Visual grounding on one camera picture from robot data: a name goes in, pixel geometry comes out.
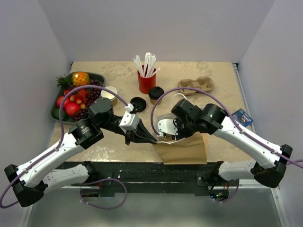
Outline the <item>brown paper takeout bag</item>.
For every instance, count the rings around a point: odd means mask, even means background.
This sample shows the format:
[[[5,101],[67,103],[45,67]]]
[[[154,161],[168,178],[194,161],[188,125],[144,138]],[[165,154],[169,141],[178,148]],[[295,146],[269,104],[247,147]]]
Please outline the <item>brown paper takeout bag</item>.
[[[163,114],[153,119],[157,123],[162,119],[174,119],[172,113]],[[199,165],[207,163],[208,136],[199,132],[191,137],[176,140],[175,136],[158,136],[159,143],[153,145],[156,153],[166,165]]]

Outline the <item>brown pulp cup carrier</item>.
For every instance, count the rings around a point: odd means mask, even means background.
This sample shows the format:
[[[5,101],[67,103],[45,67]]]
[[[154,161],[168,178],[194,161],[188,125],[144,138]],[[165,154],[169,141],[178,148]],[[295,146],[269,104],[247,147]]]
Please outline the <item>brown pulp cup carrier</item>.
[[[210,77],[199,77],[196,80],[182,79],[178,82],[178,87],[197,88],[209,93],[213,91],[215,85]]]

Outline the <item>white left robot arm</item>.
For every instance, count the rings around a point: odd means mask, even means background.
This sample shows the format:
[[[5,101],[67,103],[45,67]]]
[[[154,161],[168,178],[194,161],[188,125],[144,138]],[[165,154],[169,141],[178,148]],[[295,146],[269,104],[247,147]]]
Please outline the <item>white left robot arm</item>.
[[[131,142],[157,143],[131,104],[125,107],[123,116],[116,116],[112,102],[108,98],[98,98],[85,118],[72,126],[56,144],[23,165],[9,165],[4,169],[21,207],[38,202],[45,193],[57,188],[73,184],[94,185],[100,173],[91,162],[63,170],[58,167],[103,139],[103,129],[124,136],[126,145]]]

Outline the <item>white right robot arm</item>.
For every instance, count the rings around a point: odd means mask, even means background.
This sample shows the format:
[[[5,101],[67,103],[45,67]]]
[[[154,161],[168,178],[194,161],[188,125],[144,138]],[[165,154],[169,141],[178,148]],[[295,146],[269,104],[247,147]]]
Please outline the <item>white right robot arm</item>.
[[[242,125],[236,123],[227,112],[215,104],[203,109],[182,99],[171,109],[174,124],[180,138],[194,133],[206,133],[221,138],[239,148],[252,159],[242,162],[218,161],[206,179],[217,186],[236,179],[255,179],[269,188],[276,188],[287,169],[287,159],[292,147],[271,143]]]

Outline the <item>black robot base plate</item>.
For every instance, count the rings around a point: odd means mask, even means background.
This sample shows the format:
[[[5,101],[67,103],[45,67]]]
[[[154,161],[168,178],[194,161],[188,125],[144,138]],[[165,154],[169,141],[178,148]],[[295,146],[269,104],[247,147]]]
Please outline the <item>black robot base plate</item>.
[[[90,162],[86,180],[99,188],[102,197],[116,193],[194,194],[223,201],[231,195],[236,180],[211,179],[215,163],[206,165],[165,165],[153,162]]]

